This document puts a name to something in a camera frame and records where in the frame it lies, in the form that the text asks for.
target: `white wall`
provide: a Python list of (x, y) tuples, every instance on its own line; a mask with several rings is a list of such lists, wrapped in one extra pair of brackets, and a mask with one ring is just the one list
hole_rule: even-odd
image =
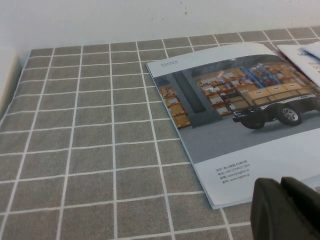
[(2, 0), (0, 46), (33, 48), (320, 25), (319, 0)]

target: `brochure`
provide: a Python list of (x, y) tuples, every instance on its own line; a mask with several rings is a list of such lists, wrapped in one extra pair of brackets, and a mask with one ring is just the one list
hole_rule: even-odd
[(147, 67), (212, 208), (249, 202), (257, 178), (320, 186), (320, 88), (262, 44)]
[(311, 53), (312, 55), (320, 59), (320, 41), (304, 45), (302, 48), (303, 50), (307, 51), (308, 53)]

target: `white grid line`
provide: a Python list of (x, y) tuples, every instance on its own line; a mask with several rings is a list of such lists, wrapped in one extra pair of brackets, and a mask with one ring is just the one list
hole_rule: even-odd
[[(55, 52), (55, 49), (52, 50), (52, 54), (51, 54), (51, 58), (50, 58), (50, 62), (49, 62), (49, 67), (48, 67), (48, 69), (46, 71), (45, 80), (44, 80), (44, 83), (43, 83), (43, 86), (42, 86), (41, 94), (43, 94), (44, 91), (45, 91), (47, 78), (48, 78), (48, 75), (49, 75), (49, 69), (50, 69), (50, 66), (52, 64), (54, 52)], [(37, 119), (38, 111), (39, 111), (39, 108), (40, 108), (41, 99), (42, 99), (42, 95), (39, 97), (39, 100), (38, 100), (38, 103), (37, 103), (37, 107), (36, 107), (36, 111), (35, 111), (35, 114), (34, 114), (34, 117), (33, 117), (31, 129), (30, 129), (30, 132), (28, 134), (28, 137), (27, 137), (27, 140), (26, 140), (26, 143), (25, 143), (25, 147), (24, 147), (22, 158), (21, 158), (20, 166), (19, 166), (19, 169), (18, 169), (18, 172), (17, 172), (17, 175), (16, 175), (16, 179), (15, 179), (13, 188), (12, 188), (10, 199), (9, 199), (9, 202), (8, 202), (8, 205), (7, 205), (7, 208), (6, 208), (6, 214), (4, 215), (4, 218), (2, 220), (2, 224), (1, 224), (1, 228), (0, 228), (0, 240), (2, 239), (3, 234), (4, 234), (5, 225), (6, 225), (6, 222), (7, 222), (7, 219), (8, 219), (8, 212), (11, 211), (11, 207), (12, 207), (12, 204), (13, 204), (13, 201), (14, 201), (15, 193), (16, 193), (17, 186), (18, 186), (18, 181), (20, 179), (21, 172), (22, 172), (22, 169), (23, 169), (23, 166), (24, 166), (24, 163), (25, 163), (25, 159), (26, 159), (26, 156), (27, 156), (27, 151), (28, 151), (28, 148), (29, 148), (31, 135), (32, 135), (33, 129), (34, 129), (35, 124), (36, 124), (36, 119)]]
[(292, 36), (292, 34), (291, 34), (291, 32), (289, 31), (289, 29), (286, 28), (285, 30), (288, 32), (288, 34), (290, 35), (290, 37), (292, 37), (291, 40), (294, 40), (296, 44), (300, 45), (300, 43), (294, 38), (294, 36)]
[[(168, 57), (168, 53), (167, 53), (167, 49), (166, 49), (166, 45), (165, 45), (165, 41), (162, 39), (162, 44), (163, 44), (163, 48), (165, 49), (165, 55)], [(138, 47), (138, 42), (135, 42), (136, 44), (136, 49), (139, 50)], [(143, 68), (142, 68), (142, 63), (140, 61), (140, 69), (141, 72), (143, 72)], [(145, 76), (142, 76), (143, 79), (143, 85), (146, 86), (146, 81), (145, 81)], [(149, 97), (148, 97), (148, 92), (147, 89), (145, 89), (145, 97), (146, 97), (146, 101), (149, 101)], [(157, 143), (157, 137), (156, 137), (156, 131), (155, 131), (155, 126), (154, 126), (154, 122), (153, 122), (153, 117), (152, 117), (152, 113), (151, 113), (151, 108), (150, 108), (150, 104), (147, 104), (148, 106), (148, 111), (149, 111), (149, 116), (151, 119), (151, 130), (152, 130), (152, 135), (153, 135), (153, 140), (154, 142), (154, 146), (155, 146), (155, 152), (156, 152), (156, 158), (159, 164), (159, 170), (160, 170), (160, 176), (161, 176), (161, 182), (162, 182), (162, 187), (163, 187), (163, 193), (164, 193), (164, 200), (165, 200), (165, 206), (166, 206), (166, 211), (167, 211), (167, 216), (168, 216), (168, 221), (169, 221), (169, 227), (170, 227), (170, 232), (171, 232), (171, 239), (172, 240), (176, 240), (176, 236), (174, 234), (174, 224), (173, 224), (173, 219), (172, 219), (172, 215), (171, 215), (171, 210), (170, 210), (170, 203), (169, 203), (169, 198), (168, 198), (168, 190), (167, 190), (167, 186), (166, 186), (166, 180), (165, 180), (165, 176), (164, 176), (164, 172), (163, 172), (163, 167), (162, 167), (162, 163), (161, 163), (161, 157), (160, 157), (160, 152), (159, 152), (159, 148), (158, 148), (158, 143)]]
[(220, 208), (220, 212), (221, 212), (223, 221), (225, 223), (225, 228), (226, 228), (226, 231), (228, 233), (229, 239), (230, 240), (234, 240), (234, 237), (232, 236), (232, 232), (231, 232), (231, 229), (230, 229), (230, 225), (229, 225), (225, 210), (222, 207)]
[[(131, 74), (113, 74), (113, 77), (124, 77), (124, 76), (132, 76), (132, 75), (141, 75), (141, 74), (149, 74), (148, 72), (144, 72), (144, 73), (131, 73)], [(110, 77), (110, 75), (101, 75), (101, 76), (84, 76), (81, 77), (81, 80), (85, 80), (85, 79), (97, 79), (97, 78), (105, 78), (105, 77)], [(61, 81), (61, 80), (75, 80), (77, 78), (74, 77), (64, 77), (64, 78), (57, 78), (57, 79), (47, 79), (47, 81)], [(44, 79), (30, 79), (30, 80), (23, 80), (19, 83), (23, 84), (23, 83), (29, 83), (29, 82), (43, 82)]]
[(316, 34), (316, 32), (312, 29), (312, 27), (309, 26), (309, 29), (313, 32), (313, 34), (314, 34), (315, 36), (318, 36), (318, 35)]
[(165, 41), (163, 39), (161, 39), (161, 41), (162, 41), (162, 44), (163, 44), (163, 47), (164, 47), (164, 52), (165, 52), (166, 58), (168, 59), (169, 55), (168, 55), (168, 52), (167, 52), (167, 49), (166, 49)]
[(62, 220), (63, 220), (63, 215), (64, 215), (64, 206), (65, 206), (66, 192), (67, 192), (67, 185), (68, 185), (68, 174), (69, 174), (69, 168), (70, 168), (71, 152), (72, 152), (72, 145), (73, 145), (73, 141), (74, 141), (74, 132), (75, 132), (75, 125), (76, 125), (77, 105), (78, 105), (81, 67), (82, 67), (81, 64), (82, 64), (82, 58), (83, 58), (83, 55), (82, 55), (83, 48), (84, 47), (81, 46), (80, 67), (78, 70), (79, 72), (78, 72), (78, 80), (77, 80), (77, 85), (76, 85), (72, 127), (71, 127), (70, 142), (69, 142), (68, 156), (67, 156), (67, 160), (66, 160), (65, 176), (64, 176), (64, 183), (63, 183), (63, 190), (62, 190), (62, 197), (61, 197), (61, 209), (59, 212), (59, 220), (58, 220), (58, 226), (57, 226), (57, 230), (56, 230), (56, 240), (60, 240)]
[[(139, 104), (146, 104), (146, 101), (142, 101), (142, 102), (131, 102), (131, 103), (117, 103), (114, 104), (113, 106), (126, 106), (126, 105), (139, 105)], [(149, 103), (153, 104), (153, 103), (162, 103), (162, 101), (149, 101)], [(104, 108), (104, 107), (111, 107), (111, 105), (99, 105), (99, 106), (78, 106), (77, 109), (95, 109), (95, 108)], [(74, 107), (70, 107), (70, 108), (58, 108), (58, 109), (43, 109), (43, 110), (39, 110), (39, 112), (54, 112), (54, 111), (67, 111), (67, 110), (73, 110)], [(24, 111), (16, 111), (16, 112), (11, 112), (11, 113), (7, 113), (6, 116), (10, 116), (10, 115), (15, 115), (15, 114), (25, 114), (25, 113), (35, 113), (35, 110), (24, 110)]]
[(216, 44), (218, 45), (218, 47), (220, 47), (220, 43), (218, 42), (218, 40), (217, 40), (216, 36), (215, 36), (214, 34), (212, 34), (212, 36), (213, 36), (213, 38), (214, 38), (214, 40), (215, 40)]
[[(191, 164), (191, 162), (176, 162), (176, 163), (162, 164), (162, 167), (172, 167), (172, 166), (190, 165), (190, 164)], [(108, 170), (69, 173), (68, 177), (76, 177), (76, 176), (83, 176), (83, 175), (94, 175), (94, 174), (105, 174), (105, 173), (113, 173), (113, 172), (118, 172), (118, 171), (127, 171), (127, 170), (135, 170), (135, 169), (147, 169), (147, 168), (159, 168), (159, 165), (155, 164), (155, 165), (129, 166), (129, 167), (121, 167), (121, 168), (115, 168), (115, 169), (108, 169)], [(30, 182), (30, 181), (39, 181), (39, 180), (64, 178), (64, 177), (66, 177), (65, 174), (53, 175), (53, 176), (31, 177), (31, 178), (21, 178), (21, 179), (18, 180), (18, 182)], [(14, 183), (15, 181), (16, 180), (4, 180), (4, 181), (0, 181), (0, 184), (10, 184), (10, 183)]]
[[(167, 117), (167, 118), (153, 119), (153, 121), (163, 121), (163, 120), (170, 120), (170, 118)], [(59, 126), (59, 127), (50, 127), (50, 128), (37, 128), (37, 129), (34, 129), (33, 131), (34, 132), (42, 132), (42, 131), (61, 130), (61, 129), (107, 126), (107, 125), (112, 125), (112, 124), (121, 125), (121, 124), (134, 124), (134, 123), (147, 123), (147, 122), (151, 122), (151, 120), (146, 119), (146, 120), (133, 120), (133, 121), (119, 121), (119, 122), (113, 122), (113, 123), (108, 122), (108, 123), (83, 124), (83, 125), (77, 125), (77, 126)], [(3, 132), (0, 132), (0, 135), (29, 133), (30, 131), (31, 130), (3, 131)]]
[(241, 38), (241, 41), (244, 43), (244, 42), (245, 42), (245, 40), (244, 40), (244, 38), (241, 36), (240, 32), (237, 32), (237, 34), (238, 34), (238, 35), (239, 35), (239, 37)]
[[(159, 139), (156, 140), (157, 142), (166, 142), (166, 141), (178, 141), (180, 138), (167, 138), (167, 139)], [(148, 141), (132, 141), (132, 142), (119, 142), (116, 143), (116, 146), (121, 145), (133, 145), (133, 144), (146, 144), (146, 143), (154, 143), (154, 140), (148, 140)], [(72, 149), (94, 149), (94, 148), (102, 148), (102, 147), (111, 147), (112, 144), (103, 144), (103, 145), (93, 145), (93, 146), (75, 146)], [(68, 150), (69, 148), (60, 148), (60, 149), (52, 149), (52, 150), (40, 150), (40, 151), (28, 151), (26, 154), (42, 154), (42, 153), (54, 153), (54, 152), (61, 152)], [(15, 156), (15, 155), (22, 155), (23, 152), (9, 152), (9, 153), (1, 153), (0, 157), (3, 156)]]
[(114, 110), (114, 85), (112, 77), (112, 54), (109, 54), (110, 62), (110, 90), (111, 90), (111, 123), (112, 123), (112, 174), (113, 174), (113, 237), (118, 238), (118, 214), (117, 214), (117, 165), (116, 165), (116, 137), (115, 137), (115, 110)]
[[(115, 62), (114, 65), (120, 64), (131, 64), (131, 63), (139, 63), (139, 61), (124, 61), (124, 62)], [(111, 63), (96, 63), (96, 64), (82, 64), (81, 67), (91, 67), (91, 66), (107, 66), (111, 65)], [(80, 65), (66, 65), (66, 66), (51, 66), (51, 69), (64, 69), (64, 68), (79, 68)], [(38, 66), (38, 67), (28, 67), (25, 70), (37, 70), (37, 69), (47, 69), (47, 66)]]
[[(146, 86), (146, 88), (155, 88), (155, 86)], [(114, 91), (119, 90), (132, 90), (132, 89), (144, 89), (143, 86), (136, 86), (136, 87), (124, 87), (124, 88), (115, 88)], [(98, 92), (110, 92), (111, 89), (102, 89), (102, 90), (88, 90), (88, 91), (79, 91), (80, 94), (83, 93), (98, 93)], [(44, 93), (44, 96), (51, 96), (51, 95), (63, 95), (63, 94), (75, 94), (77, 91), (66, 91), (66, 92), (54, 92), (54, 93)], [(30, 96), (40, 96), (40, 94), (21, 94), (15, 96), (13, 99), (17, 99), (20, 97), (30, 97)]]
[[(172, 192), (168, 193), (168, 196), (181, 196), (181, 195), (196, 195), (196, 194), (204, 194), (203, 191), (188, 191), (188, 192)], [(74, 208), (82, 208), (82, 207), (90, 207), (90, 206), (97, 206), (97, 205), (106, 205), (106, 204), (113, 204), (114, 202), (117, 203), (128, 203), (134, 201), (142, 201), (148, 199), (157, 199), (163, 198), (165, 194), (157, 194), (151, 196), (142, 196), (142, 197), (135, 197), (135, 198), (126, 198), (126, 199), (118, 199), (116, 201), (99, 201), (99, 202), (90, 202), (90, 203), (83, 203), (83, 204), (74, 204), (74, 205), (64, 205), (64, 206), (54, 206), (54, 207), (43, 207), (43, 208), (35, 208), (35, 209), (26, 209), (26, 210), (18, 210), (18, 211), (11, 211), (8, 214), (27, 214), (27, 213), (35, 213), (35, 212), (42, 212), (42, 211), (53, 211), (53, 210), (61, 210), (61, 209), (74, 209)], [(7, 212), (0, 212), (0, 216), (5, 216)]]
[(190, 38), (189, 37), (187, 37), (187, 38), (188, 38), (189, 44), (190, 44), (190, 46), (192, 48), (192, 52), (195, 52), (194, 46), (192, 45)]
[[(305, 37), (305, 38), (299, 38), (298, 40), (311, 40), (311, 39), (317, 39), (318, 35), (315, 34), (315, 37)], [(277, 41), (289, 41), (292, 39), (280, 39)], [(218, 41), (216, 40), (217, 43), (211, 43), (211, 44), (201, 44), (201, 45), (192, 45), (193, 47), (206, 47), (206, 46), (211, 46), (211, 45), (216, 45), (218, 44)], [(269, 42), (269, 40), (261, 40), (261, 41), (246, 41), (246, 43), (265, 43), (265, 42)], [(180, 49), (180, 48), (187, 48), (188, 46), (176, 46), (176, 47), (167, 47), (167, 49)], [(144, 50), (139, 50), (139, 52), (148, 52), (148, 51), (157, 51), (157, 50), (164, 50), (164, 48), (155, 48), (155, 49), (144, 49)], [(128, 50), (128, 51), (111, 51), (111, 53), (136, 53), (137, 50)], [(83, 55), (95, 55), (95, 54), (107, 54), (110, 53), (108, 51), (100, 51), (100, 52), (92, 52), (92, 53), (83, 53)], [(54, 57), (67, 57), (67, 56), (78, 56), (80, 55), (80, 53), (76, 53), (76, 54), (64, 54), (64, 55), (54, 55)], [(35, 59), (35, 58), (49, 58), (50, 56), (31, 56), (28, 59)]]
[(266, 39), (268, 39), (268, 42), (275, 48), (275, 49), (278, 49), (273, 43), (272, 41), (270, 40), (270, 38), (268, 37), (268, 35), (265, 33), (265, 31), (262, 31), (263, 34), (265, 35)]

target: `warehouse floor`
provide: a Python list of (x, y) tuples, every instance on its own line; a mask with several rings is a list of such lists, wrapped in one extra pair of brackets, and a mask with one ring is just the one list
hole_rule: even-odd
[(293, 134), (320, 128), (320, 113), (316, 110), (302, 114), (302, 124), (288, 126), (278, 120), (267, 122), (264, 128), (251, 130), (235, 123), (228, 115), (215, 123), (179, 132), (194, 163), (200, 163), (224, 154), (263, 144)]

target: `grid pattern tablecloth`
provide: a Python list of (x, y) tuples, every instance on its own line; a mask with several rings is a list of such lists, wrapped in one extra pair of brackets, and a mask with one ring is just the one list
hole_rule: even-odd
[(212, 210), (145, 64), (320, 27), (35, 49), (0, 125), (0, 240), (249, 240), (250, 203)]

